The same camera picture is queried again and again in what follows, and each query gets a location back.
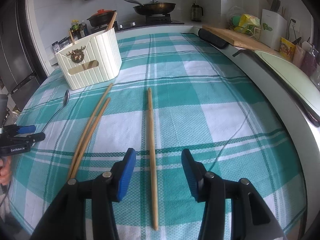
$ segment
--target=person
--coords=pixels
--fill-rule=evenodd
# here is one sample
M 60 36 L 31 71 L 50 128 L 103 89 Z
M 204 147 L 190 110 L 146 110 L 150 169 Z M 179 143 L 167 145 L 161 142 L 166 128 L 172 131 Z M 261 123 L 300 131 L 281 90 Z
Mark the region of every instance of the person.
M 11 156 L 8 156 L 5 162 L 2 159 L 0 159 L 0 183 L 3 186 L 8 185 L 11 180 L 11 160 Z

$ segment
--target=stovetop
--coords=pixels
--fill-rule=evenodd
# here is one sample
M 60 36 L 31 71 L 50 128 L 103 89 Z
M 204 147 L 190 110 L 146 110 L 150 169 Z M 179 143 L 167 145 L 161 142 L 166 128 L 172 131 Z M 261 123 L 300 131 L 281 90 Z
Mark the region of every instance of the stovetop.
M 146 26 L 155 26 L 155 25 L 171 25 L 171 24 L 184 24 L 183 22 L 172 20 L 170 17 L 170 14 L 166 15 L 152 15 L 152 16 L 146 16 L 146 20 L 141 21 L 133 21 L 133 22 L 126 22 L 123 24 L 118 24 L 117 21 L 115 21 L 115 24 L 113 25 L 115 28 L 115 32 L 123 31 L 123 30 L 129 30 L 139 27 L 146 27 Z M 102 30 L 105 30 L 108 25 L 99 26 L 97 28 L 92 28 L 91 32 L 96 33 Z

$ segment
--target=green and white plaid tablecloth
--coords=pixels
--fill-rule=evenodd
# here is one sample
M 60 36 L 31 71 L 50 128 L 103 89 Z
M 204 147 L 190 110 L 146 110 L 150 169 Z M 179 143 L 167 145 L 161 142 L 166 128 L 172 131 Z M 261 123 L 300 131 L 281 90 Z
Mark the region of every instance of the green and white plaid tablecloth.
M 273 109 L 227 57 L 194 34 L 161 33 L 119 40 L 123 64 L 111 101 L 92 136 L 77 174 L 93 179 L 122 160 L 129 147 L 137 161 L 114 213 L 121 239 L 197 239 L 204 203 L 191 197 L 181 151 L 224 179 L 248 178 L 287 232 L 306 207 L 296 150 Z M 32 232 L 64 185 L 78 139 L 110 82 L 70 90 L 68 105 L 45 130 L 46 139 L 13 160 L 11 212 Z M 146 109 L 153 91 L 159 231 L 151 228 Z M 41 85 L 18 124 L 37 132 L 62 106 L 68 89 L 60 70 Z M 225 239 L 230 238 L 227 205 Z M 90 239 L 91 203 L 86 208 Z

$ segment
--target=spoon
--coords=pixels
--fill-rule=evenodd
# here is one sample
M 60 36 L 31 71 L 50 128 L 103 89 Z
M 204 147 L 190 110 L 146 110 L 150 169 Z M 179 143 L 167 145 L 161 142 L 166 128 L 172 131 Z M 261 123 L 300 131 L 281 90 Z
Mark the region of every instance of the spoon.
M 145 6 L 144 4 L 138 2 L 137 0 L 124 0 L 124 1 L 130 2 L 130 3 L 136 3 L 136 4 L 141 5 L 141 6 Z
M 48 125 L 49 122 L 52 120 L 52 118 L 54 118 L 55 115 L 56 115 L 57 113 L 59 113 L 59 111 L 67 105 L 67 103 L 69 102 L 69 97 L 70 97 L 70 94 L 69 94 L 69 90 L 67 89 L 67 90 L 66 90 L 66 93 L 64 94 L 62 107 L 50 118 L 50 120 L 47 122 L 47 124 L 45 125 L 45 127 L 42 129 L 41 132 L 44 131 L 44 129 L 47 127 L 47 125 Z

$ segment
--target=gold deer emblem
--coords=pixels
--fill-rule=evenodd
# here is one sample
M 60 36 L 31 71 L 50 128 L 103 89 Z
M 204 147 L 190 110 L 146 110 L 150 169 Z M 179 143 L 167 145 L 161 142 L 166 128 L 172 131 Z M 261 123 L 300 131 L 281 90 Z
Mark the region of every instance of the gold deer emblem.
M 84 48 L 81 48 L 80 49 L 73 49 L 72 52 L 69 51 L 68 54 L 66 54 L 67 56 L 71 56 L 71 60 L 74 62 L 74 63 L 80 63 L 81 61 L 84 60 L 84 53 L 83 53 L 83 50 L 85 49 L 85 46 Z

